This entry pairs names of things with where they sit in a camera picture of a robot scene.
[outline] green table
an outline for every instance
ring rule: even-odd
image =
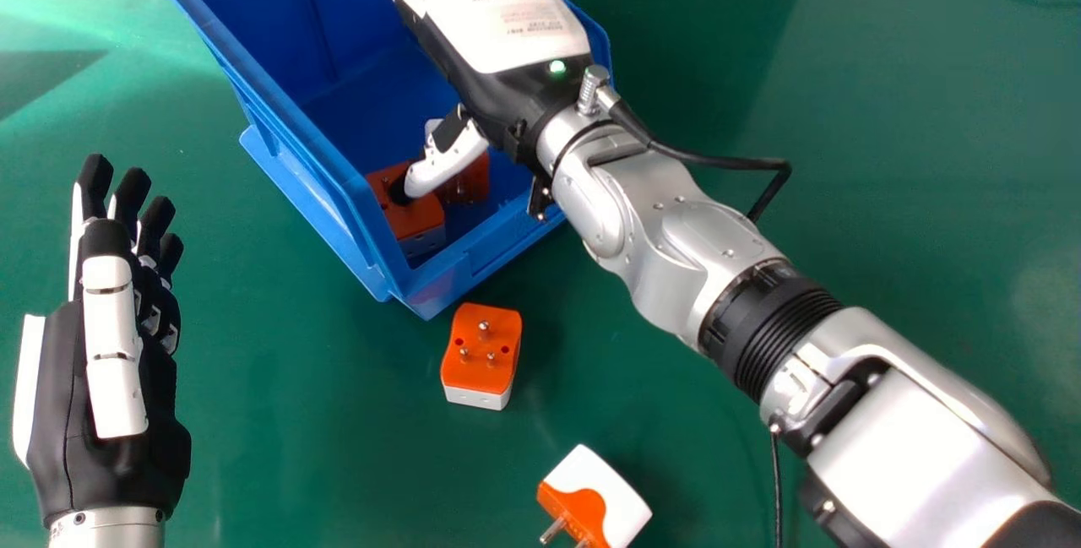
[[[575,1],[671,143],[791,159],[765,233],[1000,399],[1081,504],[1081,0]],[[579,442],[653,507],[637,546],[768,545],[755,406],[569,228],[470,295],[525,318],[510,406],[446,404],[451,315],[369,297],[237,145],[231,90],[169,0],[0,0],[0,393],[22,313],[63,298],[86,152],[179,209],[195,455],[171,546],[530,546],[536,484]],[[737,206],[762,185],[696,172]],[[829,545],[784,468],[788,545]],[[0,512],[0,545],[43,544],[14,456]]]

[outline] metal pin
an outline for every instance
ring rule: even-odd
[[[563,520],[563,517],[557,518],[551,523],[551,526],[546,529],[545,532],[540,534],[540,545],[547,546],[548,544],[551,544],[551,540],[556,538],[559,532],[563,531],[564,525],[566,525],[566,521]]]

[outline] thin black wire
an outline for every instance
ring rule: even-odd
[[[703,164],[703,166],[713,166],[722,168],[725,171],[776,171],[773,179],[770,179],[770,185],[765,187],[762,193],[758,197],[755,205],[751,206],[750,212],[747,213],[747,218],[750,222],[758,222],[762,213],[776,197],[777,192],[780,191],[780,187],[785,186],[788,178],[792,175],[792,164],[788,160],[780,160],[777,158],[725,158],[722,156],[703,156],[702,152],[684,151],[682,148],[672,148],[668,145],[658,143],[658,141],[650,141],[646,144],[648,148],[656,152],[660,152],[663,156],[668,156],[675,160],[680,160],[688,164]]]
[[[780,451],[777,449],[777,433],[770,431],[770,451],[773,452],[773,536],[774,546],[784,548],[785,517],[780,499]]]

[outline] blue plastic container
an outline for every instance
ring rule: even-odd
[[[448,206],[448,245],[411,266],[364,179],[415,158],[457,102],[390,0],[175,0],[236,89],[240,143],[381,302],[426,320],[563,220],[525,214],[531,177],[491,152],[491,195]],[[578,9],[599,64],[609,40]]]

